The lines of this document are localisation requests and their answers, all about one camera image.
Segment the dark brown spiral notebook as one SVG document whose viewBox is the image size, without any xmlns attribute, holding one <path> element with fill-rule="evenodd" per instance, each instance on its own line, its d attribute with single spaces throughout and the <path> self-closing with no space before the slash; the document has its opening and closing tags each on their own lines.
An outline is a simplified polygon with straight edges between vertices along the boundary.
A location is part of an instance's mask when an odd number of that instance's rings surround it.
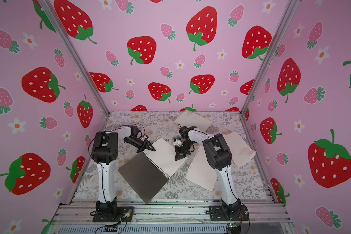
<svg viewBox="0 0 351 234">
<path fill-rule="evenodd" d="M 149 203 L 163 188 L 186 158 L 175 160 L 175 147 L 159 138 L 155 151 L 144 150 L 118 169 L 121 176 L 144 203 Z"/>
</svg>

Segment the white spiral notebook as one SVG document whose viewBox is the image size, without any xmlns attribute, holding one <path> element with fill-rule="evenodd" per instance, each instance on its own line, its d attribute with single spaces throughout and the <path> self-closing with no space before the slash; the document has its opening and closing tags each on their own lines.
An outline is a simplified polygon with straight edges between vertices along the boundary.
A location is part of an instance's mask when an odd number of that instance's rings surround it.
<svg viewBox="0 0 351 234">
<path fill-rule="evenodd" d="M 196 112 L 184 111 L 181 115 L 174 121 L 175 124 L 179 124 L 181 127 L 192 127 L 196 126 L 198 130 L 205 132 L 212 124 L 212 122 Z"/>
</svg>

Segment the torn lined paper page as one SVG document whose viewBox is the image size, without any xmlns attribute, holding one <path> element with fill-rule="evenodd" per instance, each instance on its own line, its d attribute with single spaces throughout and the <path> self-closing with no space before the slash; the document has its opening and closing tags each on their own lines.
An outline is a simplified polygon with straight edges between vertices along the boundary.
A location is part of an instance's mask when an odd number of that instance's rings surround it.
<svg viewBox="0 0 351 234">
<path fill-rule="evenodd" d="M 237 132 L 224 135 L 224 139 L 229 146 L 233 155 L 233 162 L 237 167 L 248 164 L 256 155 L 256 151 L 251 149 Z"/>
</svg>

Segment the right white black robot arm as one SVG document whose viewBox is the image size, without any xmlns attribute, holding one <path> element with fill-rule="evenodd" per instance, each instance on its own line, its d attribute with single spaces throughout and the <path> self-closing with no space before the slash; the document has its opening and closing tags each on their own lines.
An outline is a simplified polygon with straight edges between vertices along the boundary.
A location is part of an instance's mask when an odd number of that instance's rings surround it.
<svg viewBox="0 0 351 234">
<path fill-rule="evenodd" d="M 191 154 L 190 149 L 198 143 L 204 148 L 208 164 L 216 171 L 221 188 L 221 201 L 224 211 L 232 214 L 242 208 L 232 182 L 231 164 L 233 155 L 222 134 L 209 135 L 196 126 L 179 126 L 180 142 L 175 145 L 175 161 Z"/>
</svg>

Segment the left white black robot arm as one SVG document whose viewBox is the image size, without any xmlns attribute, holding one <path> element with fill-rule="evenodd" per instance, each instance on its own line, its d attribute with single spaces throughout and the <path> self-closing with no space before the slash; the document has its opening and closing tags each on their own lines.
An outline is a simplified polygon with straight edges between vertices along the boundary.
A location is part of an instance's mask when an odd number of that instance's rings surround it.
<svg viewBox="0 0 351 234">
<path fill-rule="evenodd" d="M 99 197 L 96 203 L 97 214 L 116 215 L 117 196 L 111 181 L 114 175 L 114 161 L 119 155 L 119 143 L 123 141 L 141 153 L 144 150 L 155 152 L 156 149 L 146 135 L 135 125 L 121 125 L 111 131 L 97 132 L 89 150 L 91 159 L 97 164 L 99 176 Z"/>
</svg>

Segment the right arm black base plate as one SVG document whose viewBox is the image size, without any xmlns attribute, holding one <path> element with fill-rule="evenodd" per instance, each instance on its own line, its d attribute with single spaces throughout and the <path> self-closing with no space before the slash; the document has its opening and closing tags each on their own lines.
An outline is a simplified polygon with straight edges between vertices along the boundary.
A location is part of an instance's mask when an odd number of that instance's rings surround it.
<svg viewBox="0 0 351 234">
<path fill-rule="evenodd" d="M 209 210 L 205 212 L 210 216 L 211 221 L 249 221 L 248 209 L 241 205 L 240 207 L 226 206 L 209 206 Z"/>
</svg>

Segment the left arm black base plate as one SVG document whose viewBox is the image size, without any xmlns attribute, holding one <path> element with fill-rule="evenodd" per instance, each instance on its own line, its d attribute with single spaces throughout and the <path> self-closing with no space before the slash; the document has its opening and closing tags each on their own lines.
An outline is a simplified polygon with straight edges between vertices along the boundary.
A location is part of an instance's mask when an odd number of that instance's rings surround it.
<svg viewBox="0 0 351 234">
<path fill-rule="evenodd" d="M 134 213 L 133 206 L 117 207 L 109 212 L 95 212 L 93 215 L 94 223 L 103 223 L 103 222 L 118 222 L 126 223 L 132 221 L 132 216 Z"/>
</svg>

